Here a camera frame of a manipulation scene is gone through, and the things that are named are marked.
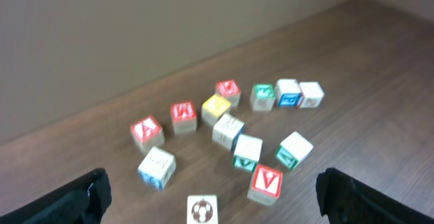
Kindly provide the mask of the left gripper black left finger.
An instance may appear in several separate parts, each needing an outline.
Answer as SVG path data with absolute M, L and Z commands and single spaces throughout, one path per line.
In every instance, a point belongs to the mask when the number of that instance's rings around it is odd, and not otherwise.
M 112 202 L 103 168 L 96 168 L 39 199 L 1 216 L 2 223 L 100 224 Z

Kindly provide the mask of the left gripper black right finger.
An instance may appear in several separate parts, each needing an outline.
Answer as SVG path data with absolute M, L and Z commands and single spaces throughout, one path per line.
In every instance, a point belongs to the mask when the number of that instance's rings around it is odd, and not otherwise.
M 335 168 L 317 175 L 315 190 L 320 215 L 330 224 L 433 224 L 433 218 Z

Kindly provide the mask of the plain white block front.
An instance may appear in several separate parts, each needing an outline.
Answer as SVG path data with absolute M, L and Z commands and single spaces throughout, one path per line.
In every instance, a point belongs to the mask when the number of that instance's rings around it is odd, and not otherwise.
M 313 145 L 298 132 L 293 132 L 278 146 L 275 157 L 289 170 L 295 169 L 310 152 Z

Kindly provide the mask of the white block teal side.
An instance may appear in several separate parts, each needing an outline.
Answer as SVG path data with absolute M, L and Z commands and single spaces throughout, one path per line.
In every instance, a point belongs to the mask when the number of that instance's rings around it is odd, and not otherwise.
M 233 167 L 253 172 L 260 159 L 262 144 L 261 138 L 240 134 L 233 153 Z

